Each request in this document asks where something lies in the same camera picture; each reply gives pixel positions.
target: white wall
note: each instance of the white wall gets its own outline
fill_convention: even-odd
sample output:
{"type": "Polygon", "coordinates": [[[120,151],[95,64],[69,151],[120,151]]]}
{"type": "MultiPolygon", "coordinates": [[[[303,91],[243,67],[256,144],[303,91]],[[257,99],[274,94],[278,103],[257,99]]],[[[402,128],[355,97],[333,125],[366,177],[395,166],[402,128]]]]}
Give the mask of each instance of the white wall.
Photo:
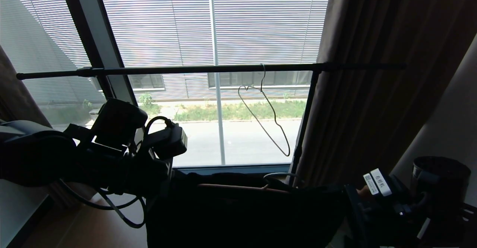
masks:
{"type": "Polygon", "coordinates": [[[392,171],[409,184],[413,159],[444,156],[472,170],[465,201],[477,206],[477,36],[431,118],[392,171]]]}
{"type": "Polygon", "coordinates": [[[15,237],[46,198],[41,188],[27,188],[0,180],[0,247],[15,237]]]}

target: white vertical pole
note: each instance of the white vertical pole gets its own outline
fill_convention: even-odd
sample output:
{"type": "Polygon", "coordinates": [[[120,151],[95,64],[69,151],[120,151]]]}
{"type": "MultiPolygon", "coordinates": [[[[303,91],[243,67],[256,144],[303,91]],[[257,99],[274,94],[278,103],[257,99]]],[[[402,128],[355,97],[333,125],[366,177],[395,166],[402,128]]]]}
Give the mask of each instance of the white vertical pole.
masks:
{"type": "MultiPolygon", "coordinates": [[[[214,0],[209,0],[210,11],[210,30],[212,34],[212,54],[214,58],[214,66],[218,65],[217,54],[217,35],[215,28],[215,9],[214,0]]],[[[215,93],[217,97],[217,116],[218,116],[218,137],[220,141],[220,162],[225,165],[225,146],[224,146],[224,126],[222,124],[222,102],[220,102],[220,74],[214,73],[215,78],[215,93]]]]}

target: black garment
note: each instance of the black garment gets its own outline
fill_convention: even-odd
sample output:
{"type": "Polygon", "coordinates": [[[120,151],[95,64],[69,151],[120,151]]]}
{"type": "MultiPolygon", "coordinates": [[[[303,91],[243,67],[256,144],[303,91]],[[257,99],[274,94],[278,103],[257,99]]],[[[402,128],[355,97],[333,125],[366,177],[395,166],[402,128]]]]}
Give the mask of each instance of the black garment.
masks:
{"type": "Polygon", "coordinates": [[[167,198],[157,199],[146,218],[148,246],[325,247],[344,219],[339,187],[290,193],[211,190],[198,184],[263,187],[262,178],[241,174],[176,177],[167,198]]]}

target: window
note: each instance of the window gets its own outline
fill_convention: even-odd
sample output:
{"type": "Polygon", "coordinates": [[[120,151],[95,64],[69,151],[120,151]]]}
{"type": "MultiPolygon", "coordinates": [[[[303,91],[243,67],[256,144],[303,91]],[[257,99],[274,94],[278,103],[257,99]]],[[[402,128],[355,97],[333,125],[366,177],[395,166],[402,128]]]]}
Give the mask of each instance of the window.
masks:
{"type": "MultiPolygon", "coordinates": [[[[103,0],[126,67],[314,63],[328,0],[103,0]]],[[[149,115],[160,114],[183,126],[188,151],[174,166],[289,163],[248,110],[236,89],[260,85],[263,73],[157,75],[165,90],[155,87],[156,75],[130,76],[135,96],[154,101],[149,115]],[[218,109],[217,92],[221,109],[218,109]],[[223,122],[219,124],[218,113],[223,122]]],[[[267,72],[264,92],[295,146],[309,91],[311,73],[267,72]]],[[[244,92],[247,104],[283,148],[281,130],[269,122],[273,112],[256,90],[244,92]]],[[[159,130],[155,124],[151,131],[159,130]]]]}
{"type": "Polygon", "coordinates": [[[163,89],[162,75],[131,75],[129,76],[133,89],[163,89]]]}
{"type": "MultiPolygon", "coordinates": [[[[0,45],[20,73],[91,66],[65,0],[0,0],[0,45]]],[[[90,111],[106,102],[81,77],[24,80],[53,128],[91,124],[90,111]]]]}
{"type": "MultiPolygon", "coordinates": [[[[242,85],[260,85],[263,72],[227,72],[220,73],[220,87],[239,87],[242,85]]],[[[263,79],[264,86],[268,85],[310,85],[312,79],[311,71],[279,71],[267,72],[263,79]]],[[[215,76],[208,73],[209,87],[215,87],[215,76]]]]}

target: building window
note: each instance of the building window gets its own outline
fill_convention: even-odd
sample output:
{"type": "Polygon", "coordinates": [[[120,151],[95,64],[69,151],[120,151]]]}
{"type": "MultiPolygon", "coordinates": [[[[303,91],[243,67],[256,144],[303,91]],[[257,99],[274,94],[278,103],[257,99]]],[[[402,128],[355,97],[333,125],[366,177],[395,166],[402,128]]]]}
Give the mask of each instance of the building window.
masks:
{"type": "MultiPolygon", "coordinates": [[[[209,87],[215,87],[214,73],[208,73],[209,87]]],[[[260,85],[263,72],[226,72],[220,73],[221,87],[236,87],[242,85],[260,85]]],[[[270,85],[309,85],[312,79],[311,71],[269,71],[263,84],[270,85]]]]}
{"type": "Polygon", "coordinates": [[[162,75],[130,75],[129,81],[133,89],[163,89],[164,82],[162,81],[162,75]]]}

